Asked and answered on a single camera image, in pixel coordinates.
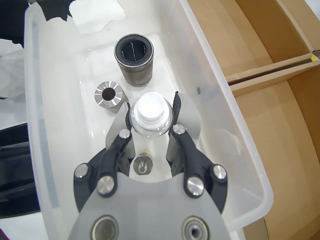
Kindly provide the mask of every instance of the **metal cylinder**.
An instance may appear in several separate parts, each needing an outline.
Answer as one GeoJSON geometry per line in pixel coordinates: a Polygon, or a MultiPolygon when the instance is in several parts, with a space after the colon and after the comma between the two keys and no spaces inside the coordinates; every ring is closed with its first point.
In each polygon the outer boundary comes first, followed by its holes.
{"type": "Polygon", "coordinates": [[[118,41],[114,57],[127,83],[141,87],[151,80],[153,52],[151,41],[140,34],[129,34],[118,41]]]}
{"type": "Polygon", "coordinates": [[[98,105],[113,113],[117,113],[122,104],[128,102],[121,86],[114,81],[101,83],[94,93],[94,98],[98,105]]]}

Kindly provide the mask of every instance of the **clear bottle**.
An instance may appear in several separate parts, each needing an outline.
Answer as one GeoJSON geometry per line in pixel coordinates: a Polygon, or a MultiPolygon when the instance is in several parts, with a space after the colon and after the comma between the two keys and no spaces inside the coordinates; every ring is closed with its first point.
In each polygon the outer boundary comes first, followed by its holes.
{"type": "Polygon", "coordinates": [[[155,91],[142,95],[130,109],[132,127],[137,133],[148,138],[166,133],[173,118],[170,103],[155,91]]]}

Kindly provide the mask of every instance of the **cardboard box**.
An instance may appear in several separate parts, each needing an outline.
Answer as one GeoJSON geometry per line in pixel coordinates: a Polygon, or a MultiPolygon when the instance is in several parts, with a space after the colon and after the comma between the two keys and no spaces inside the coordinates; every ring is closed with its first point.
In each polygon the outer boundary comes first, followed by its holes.
{"type": "Polygon", "coordinates": [[[187,1],[231,85],[273,189],[271,211],[244,228],[247,240],[316,239],[320,66],[310,58],[320,49],[314,32],[320,22],[304,0],[187,1]]]}
{"type": "Polygon", "coordinates": [[[319,61],[231,90],[273,190],[273,206],[265,216],[270,240],[309,239],[320,229],[319,61]]]}
{"type": "Polygon", "coordinates": [[[229,83],[309,62],[309,41],[280,0],[187,0],[229,83]]]}

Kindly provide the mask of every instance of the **black tape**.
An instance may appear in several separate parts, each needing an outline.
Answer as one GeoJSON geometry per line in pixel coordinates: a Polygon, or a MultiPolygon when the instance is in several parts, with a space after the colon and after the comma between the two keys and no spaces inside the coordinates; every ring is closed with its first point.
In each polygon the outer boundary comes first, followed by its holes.
{"type": "Polygon", "coordinates": [[[60,17],[64,21],[68,15],[72,17],[69,6],[75,0],[36,0],[41,6],[45,19],[49,21],[52,18],[60,17]]]}

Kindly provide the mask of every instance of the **small metal nut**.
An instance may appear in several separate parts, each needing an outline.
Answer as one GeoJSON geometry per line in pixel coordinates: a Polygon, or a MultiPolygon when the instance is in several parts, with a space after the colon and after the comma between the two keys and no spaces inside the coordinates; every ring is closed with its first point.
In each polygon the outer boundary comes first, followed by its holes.
{"type": "Polygon", "coordinates": [[[114,81],[101,83],[94,93],[94,98],[98,105],[113,113],[117,113],[122,104],[128,102],[121,86],[114,81]]]}

